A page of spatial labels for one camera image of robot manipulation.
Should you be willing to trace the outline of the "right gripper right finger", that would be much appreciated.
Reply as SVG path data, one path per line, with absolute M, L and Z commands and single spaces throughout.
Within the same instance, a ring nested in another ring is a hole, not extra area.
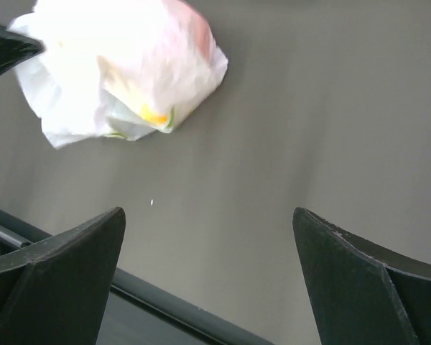
M 322 344 L 431 344 L 431 264 L 305 208 L 292 227 Z

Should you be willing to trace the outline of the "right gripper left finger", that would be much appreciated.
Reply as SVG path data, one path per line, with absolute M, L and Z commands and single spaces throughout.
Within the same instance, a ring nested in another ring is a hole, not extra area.
M 125 228 L 117 207 L 0 254 L 0 344 L 95 344 Z

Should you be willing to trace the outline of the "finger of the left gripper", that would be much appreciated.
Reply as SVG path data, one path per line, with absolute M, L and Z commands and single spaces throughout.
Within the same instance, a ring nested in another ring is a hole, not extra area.
M 40 41 L 11 32 L 0 25 L 0 76 L 44 51 Z

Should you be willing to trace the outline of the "white plastic bag with fruit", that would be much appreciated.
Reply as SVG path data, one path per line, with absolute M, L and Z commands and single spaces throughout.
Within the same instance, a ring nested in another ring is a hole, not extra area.
M 208 21 L 185 1 L 37 1 L 9 28 L 43 44 L 15 73 L 54 148 L 170 133 L 228 69 Z

